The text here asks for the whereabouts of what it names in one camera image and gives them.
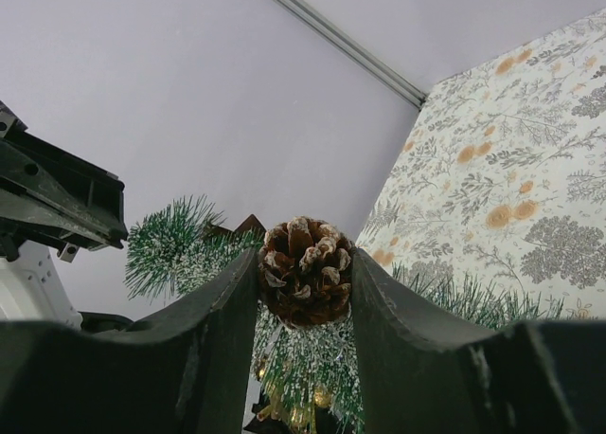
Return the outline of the small pine cone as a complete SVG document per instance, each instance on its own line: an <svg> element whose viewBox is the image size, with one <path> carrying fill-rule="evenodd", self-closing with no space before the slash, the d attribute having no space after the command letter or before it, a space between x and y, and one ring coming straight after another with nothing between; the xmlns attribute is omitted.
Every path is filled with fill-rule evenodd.
<svg viewBox="0 0 606 434"><path fill-rule="evenodd" d="M297 216L265 232L258 252L262 303L297 329L343 320L350 310L354 243L336 226Z"/></svg>

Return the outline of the small green christmas tree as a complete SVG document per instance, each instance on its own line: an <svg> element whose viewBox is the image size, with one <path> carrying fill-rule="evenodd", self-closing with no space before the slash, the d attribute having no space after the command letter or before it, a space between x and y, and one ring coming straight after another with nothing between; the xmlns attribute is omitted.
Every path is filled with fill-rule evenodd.
<svg viewBox="0 0 606 434"><path fill-rule="evenodd" d="M259 258L252 370L261 400L251 427L364 432L350 313L354 245L334 226L301 216L228 231L204 198L177 199L131 228L125 283L132 297L182 297L248 248Z"/></svg>

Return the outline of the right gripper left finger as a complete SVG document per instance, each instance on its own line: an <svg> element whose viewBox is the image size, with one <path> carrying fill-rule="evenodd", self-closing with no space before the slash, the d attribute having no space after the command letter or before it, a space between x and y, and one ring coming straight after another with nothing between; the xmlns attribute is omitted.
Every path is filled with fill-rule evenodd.
<svg viewBox="0 0 606 434"><path fill-rule="evenodd" d="M1 326L5 433L239 433L257 311L257 254L122 331Z"/></svg>

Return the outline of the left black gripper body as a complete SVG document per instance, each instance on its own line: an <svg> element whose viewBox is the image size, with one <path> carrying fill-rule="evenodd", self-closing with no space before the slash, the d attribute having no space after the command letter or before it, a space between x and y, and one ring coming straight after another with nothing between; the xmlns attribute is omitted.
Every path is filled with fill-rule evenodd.
<svg viewBox="0 0 606 434"><path fill-rule="evenodd" d="M71 262L80 249L121 249L128 238L118 177L27 131L1 105L1 256L34 242Z"/></svg>

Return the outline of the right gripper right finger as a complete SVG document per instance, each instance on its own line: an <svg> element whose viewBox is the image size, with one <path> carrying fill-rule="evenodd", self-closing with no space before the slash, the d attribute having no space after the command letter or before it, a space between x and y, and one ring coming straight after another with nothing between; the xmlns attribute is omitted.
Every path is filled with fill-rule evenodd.
<svg viewBox="0 0 606 434"><path fill-rule="evenodd" d="M494 332L417 295L363 250L352 282L367 432L604 432L603 321Z"/></svg>

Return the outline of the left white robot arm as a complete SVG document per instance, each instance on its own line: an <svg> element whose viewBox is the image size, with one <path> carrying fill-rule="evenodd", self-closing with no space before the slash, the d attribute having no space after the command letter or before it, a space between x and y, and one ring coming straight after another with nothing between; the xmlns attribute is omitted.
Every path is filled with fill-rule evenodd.
<svg viewBox="0 0 606 434"><path fill-rule="evenodd" d="M118 177L30 134L1 107L1 318L50 320L98 332L110 316L78 312L53 261L86 249L123 248Z"/></svg>

